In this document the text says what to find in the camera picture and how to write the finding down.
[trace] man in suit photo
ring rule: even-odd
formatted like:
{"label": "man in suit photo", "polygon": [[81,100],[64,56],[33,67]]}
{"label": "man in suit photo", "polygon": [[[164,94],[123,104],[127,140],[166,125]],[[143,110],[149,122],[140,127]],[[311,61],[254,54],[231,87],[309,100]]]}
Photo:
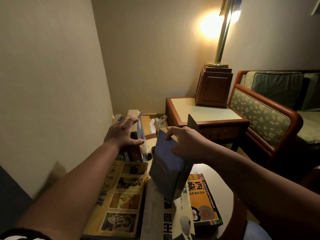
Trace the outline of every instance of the man in suit photo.
{"label": "man in suit photo", "polygon": [[182,216],[180,218],[180,225],[182,229],[182,234],[180,234],[173,240],[196,240],[196,236],[190,233],[191,221],[187,216]]}

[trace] brass lamp pole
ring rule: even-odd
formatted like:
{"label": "brass lamp pole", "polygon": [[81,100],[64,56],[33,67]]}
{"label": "brass lamp pole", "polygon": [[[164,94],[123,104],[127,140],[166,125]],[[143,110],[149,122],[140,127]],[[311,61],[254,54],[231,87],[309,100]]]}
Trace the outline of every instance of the brass lamp pole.
{"label": "brass lamp pole", "polygon": [[220,15],[224,14],[224,19],[223,19],[223,23],[222,23],[222,28],[221,28],[220,37],[219,37],[218,46],[217,46],[217,52],[216,52],[216,56],[214,58],[214,61],[209,61],[206,63],[206,65],[209,67],[216,67],[216,68],[228,67],[228,64],[222,63],[221,59],[222,59],[224,45],[226,44],[226,39],[227,39],[227,35],[228,35],[228,30],[229,30],[229,26],[230,26],[230,21],[231,21],[231,16],[232,16],[234,5],[235,5],[235,0],[223,0],[222,1]]}

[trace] wooden lamp base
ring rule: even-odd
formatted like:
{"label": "wooden lamp base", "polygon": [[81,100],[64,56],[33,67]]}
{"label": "wooden lamp base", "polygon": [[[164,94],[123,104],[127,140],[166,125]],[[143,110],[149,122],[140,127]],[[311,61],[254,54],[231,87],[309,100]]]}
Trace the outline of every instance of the wooden lamp base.
{"label": "wooden lamp base", "polygon": [[233,73],[231,68],[210,67],[201,69],[197,90],[194,95],[197,106],[227,107]]}

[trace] drawer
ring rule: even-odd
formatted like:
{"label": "drawer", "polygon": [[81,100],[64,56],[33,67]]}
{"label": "drawer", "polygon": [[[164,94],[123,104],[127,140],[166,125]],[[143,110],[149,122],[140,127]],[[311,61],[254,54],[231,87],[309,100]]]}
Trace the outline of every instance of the drawer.
{"label": "drawer", "polygon": [[234,139],[239,135],[240,126],[217,127],[217,128],[200,128],[201,135],[211,141]]}

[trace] wooden side table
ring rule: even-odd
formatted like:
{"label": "wooden side table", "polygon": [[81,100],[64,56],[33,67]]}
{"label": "wooden side table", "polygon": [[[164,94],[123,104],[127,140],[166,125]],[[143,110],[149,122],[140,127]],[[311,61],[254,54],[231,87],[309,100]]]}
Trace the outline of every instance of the wooden side table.
{"label": "wooden side table", "polygon": [[186,126],[190,114],[199,125],[200,134],[218,144],[233,143],[233,151],[237,151],[239,140],[250,124],[249,120],[229,107],[196,106],[193,97],[167,98],[165,114],[168,125],[177,127]]}

